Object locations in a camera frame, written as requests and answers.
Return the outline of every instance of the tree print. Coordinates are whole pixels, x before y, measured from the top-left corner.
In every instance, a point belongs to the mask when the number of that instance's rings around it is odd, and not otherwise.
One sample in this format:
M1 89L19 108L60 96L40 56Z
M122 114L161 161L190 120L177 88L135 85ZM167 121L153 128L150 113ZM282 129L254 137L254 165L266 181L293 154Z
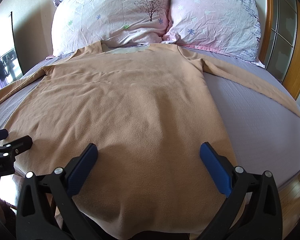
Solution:
M152 16L154 13L157 15L163 14L163 3L164 0L139 0L134 5L137 6L139 12L149 14L150 22L152 22Z

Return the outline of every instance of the gray bedsheet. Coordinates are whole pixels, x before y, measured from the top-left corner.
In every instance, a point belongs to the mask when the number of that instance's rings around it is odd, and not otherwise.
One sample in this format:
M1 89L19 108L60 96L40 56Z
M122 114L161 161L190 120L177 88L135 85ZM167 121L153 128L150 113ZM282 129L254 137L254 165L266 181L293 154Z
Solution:
M135 50L140 48L120 48L111 53ZM234 57L190 50L237 65L289 94L261 67ZM67 56L45 60L27 75ZM204 78L223 119L239 165L256 174L270 170L277 186L284 186L300 171L300 118L274 100L247 87L208 73L204 73ZM39 80L33 82L0 105L0 129L38 82Z

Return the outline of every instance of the wooden bed frame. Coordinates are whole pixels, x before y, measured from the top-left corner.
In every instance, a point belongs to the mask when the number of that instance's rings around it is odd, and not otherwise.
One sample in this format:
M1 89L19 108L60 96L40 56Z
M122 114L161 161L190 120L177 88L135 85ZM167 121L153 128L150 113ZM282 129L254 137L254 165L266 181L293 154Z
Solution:
M297 2L298 25L295 49L288 72L282 85L297 99L300 93L300 3ZM269 46L271 26L273 18L273 0L267 0L267 14L265 22L264 38L259 54L261 62L264 61ZM300 215L300 173L279 192L282 218L283 239L291 232L299 220Z

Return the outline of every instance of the black clamp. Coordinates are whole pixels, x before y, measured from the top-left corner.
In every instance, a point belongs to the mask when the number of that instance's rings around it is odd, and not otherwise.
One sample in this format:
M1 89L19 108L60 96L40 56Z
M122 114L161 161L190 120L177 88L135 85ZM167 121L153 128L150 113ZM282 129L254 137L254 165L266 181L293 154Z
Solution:
M8 131L6 129L0 130L0 141L8 137ZM0 177L13 174L15 172L13 163L15 157L26 150L29 150L32 146L32 139L26 135L10 143L0 147Z
M272 173L257 175L240 166L233 167L207 142L201 145L200 157L219 192L227 198L197 240L281 240L282 211ZM247 192L252 192L249 204L230 228Z
M97 147L90 143L65 168L58 167L42 176L26 174L18 202L18 240L101 240L71 199L79 193L97 158ZM68 232L58 227L46 193L53 195Z

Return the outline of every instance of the pink floral pillowcase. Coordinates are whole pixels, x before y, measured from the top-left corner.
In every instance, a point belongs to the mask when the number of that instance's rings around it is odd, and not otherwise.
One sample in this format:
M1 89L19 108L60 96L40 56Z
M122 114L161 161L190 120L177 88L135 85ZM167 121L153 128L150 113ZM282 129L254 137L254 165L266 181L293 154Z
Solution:
M165 43L217 52L263 66L258 60L260 37L255 0L170 0Z
M53 0L53 55L74 52L96 41L108 47L162 42L169 0Z

